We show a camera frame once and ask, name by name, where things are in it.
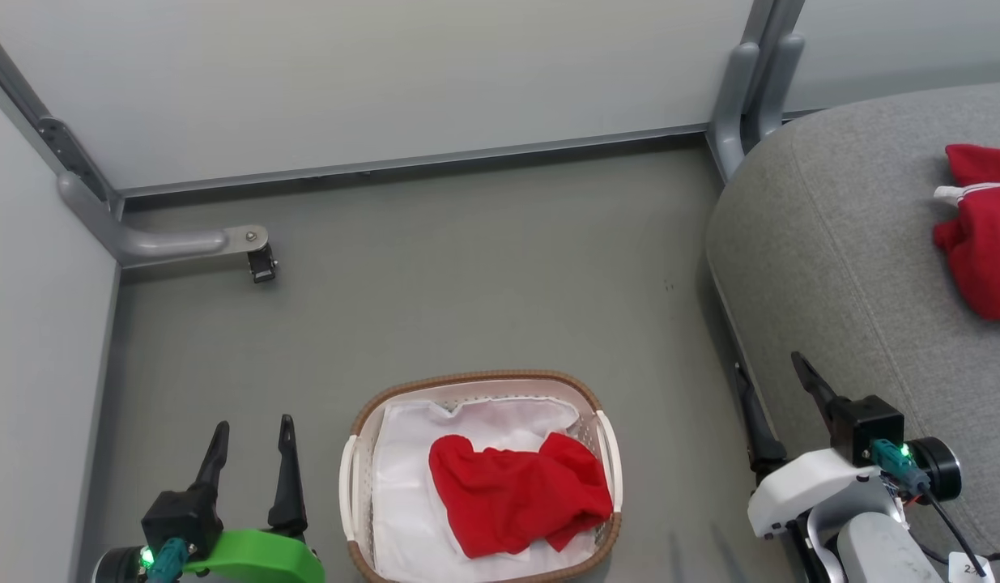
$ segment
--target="gray sofa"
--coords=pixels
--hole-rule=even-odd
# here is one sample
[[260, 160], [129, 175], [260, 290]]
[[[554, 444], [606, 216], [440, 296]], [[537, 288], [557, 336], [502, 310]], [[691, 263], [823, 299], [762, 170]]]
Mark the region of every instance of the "gray sofa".
[[[708, 259], [774, 431], [789, 454], [828, 446], [792, 369], [802, 351], [839, 394], [877, 394], [907, 438], [937, 436], [963, 468], [947, 503], [977, 553], [1000, 552], [1000, 322], [965, 305], [935, 223], [952, 184], [943, 148], [1000, 147], [1000, 84], [851, 104], [791, 122], [745, 159], [719, 200]], [[960, 548], [933, 510], [913, 533]], [[993, 564], [1000, 581], [1000, 562]]]

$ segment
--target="metal frame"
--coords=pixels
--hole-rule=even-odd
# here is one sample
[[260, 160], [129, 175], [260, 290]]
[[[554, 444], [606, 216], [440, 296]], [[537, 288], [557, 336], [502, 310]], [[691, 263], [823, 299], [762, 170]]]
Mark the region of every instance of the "metal frame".
[[292, 181], [296, 178], [339, 176], [377, 170], [429, 166], [439, 163], [523, 155], [555, 149], [591, 147], [608, 143], [628, 143], [665, 136], [702, 133], [706, 135], [723, 181], [728, 181], [743, 162], [744, 155], [785, 119], [784, 103], [789, 83], [806, 42], [792, 33], [804, 0], [754, 0], [751, 4], [740, 44], [730, 51], [721, 89], [712, 119], [707, 125], [679, 126], [644, 130], [619, 135], [561, 140], [556, 143], [526, 144], [521, 147], [500, 147], [485, 151], [466, 151], [452, 155], [426, 155], [417, 158], [347, 164], [341, 166], [287, 170], [256, 176], [215, 178], [184, 184], [156, 185], [116, 192], [66, 123], [49, 114], [40, 97], [30, 88], [21, 71], [0, 45], [0, 86], [11, 96], [34, 129], [43, 136], [67, 169], [77, 173], [100, 200], [107, 202], [112, 213], [121, 217], [127, 198], [169, 193], [218, 189], [256, 182]]
[[247, 253], [256, 283], [276, 276], [270, 235], [260, 225], [156, 233], [121, 224], [125, 200], [100, 173], [66, 123], [49, 114], [2, 45], [0, 88], [66, 170], [51, 166], [58, 172], [57, 189], [64, 202], [122, 268]]
[[122, 268], [253, 253], [270, 243], [270, 233], [259, 225], [200, 232], [141, 232], [128, 228], [111, 216], [82, 178], [73, 172], [63, 172], [57, 177], [57, 192]]
[[804, 3], [755, 0], [741, 44], [730, 51], [706, 132], [724, 182], [749, 149], [784, 123], [785, 99], [806, 48], [806, 40], [793, 32]]

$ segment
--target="red garment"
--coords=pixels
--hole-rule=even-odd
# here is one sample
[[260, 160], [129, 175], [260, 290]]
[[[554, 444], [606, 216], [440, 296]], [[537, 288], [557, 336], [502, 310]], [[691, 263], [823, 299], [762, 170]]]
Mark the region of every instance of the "red garment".
[[[956, 144], [947, 155], [960, 185], [1000, 182], [1000, 149]], [[1000, 187], [969, 192], [959, 208], [958, 218], [935, 226], [935, 244], [971, 309], [1000, 320]]]
[[561, 551], [611, 516], [604, 468], [577, 440], [551, 434], [539, 453], [486, 448], [443, 436], [428, 455], [438, 496], [463, 554], [521, 553], [546, 538]]
[[957, 185], [1000, 182], [1000, 149], [971, 144], [947, 145], [950, 170]]

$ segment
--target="laundry basket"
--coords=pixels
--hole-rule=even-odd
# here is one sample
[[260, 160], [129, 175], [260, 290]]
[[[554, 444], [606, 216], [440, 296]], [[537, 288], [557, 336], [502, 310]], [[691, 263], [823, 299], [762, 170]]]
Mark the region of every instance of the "laundry basket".
[[597, 567], [615, 545], [622, 524], [622, 465], [611, 422], [593, 392], [574, 377], [549, 370], [496, 370], [436, 377], [393, 387], [371, 399], [352, 424], [338, 475], [341, 524], [348, 540], [348, 553], [360, 573], [373, 583], [386, 583], [374, 569], [373, 453], [385, 407], [390, 403], [432, 401], [452, 410], [462, 402], [485, 398], [555, 398], [574, 406], [580, 414], [569, 435], [596, 455], [607, 476], [614, 512], [595, 530], [596, 550], [587, 560], [559, 571], [541, 572], [508, 582], [562, 581]]

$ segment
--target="white tag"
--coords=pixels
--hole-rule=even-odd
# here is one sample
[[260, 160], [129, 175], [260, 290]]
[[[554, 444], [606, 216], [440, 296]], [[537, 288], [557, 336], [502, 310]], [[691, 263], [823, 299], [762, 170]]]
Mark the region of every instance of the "white tag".
[[966, 553], [950, 553], [950, 583], [996, 583], [989, 561], [978, 555], [976, 558], [985, 570], [985, 579], [978, 576], [978, 571], [974, 569]]
[[966, 185], [966, 187], [939, 187], [935, 189], [935, 199], [944, 200], [952, 206], [959, 206], [961, 200], [972, 192], [991, 188], [1000, 188], [1000, 182], [978, 182], [976, 185]]

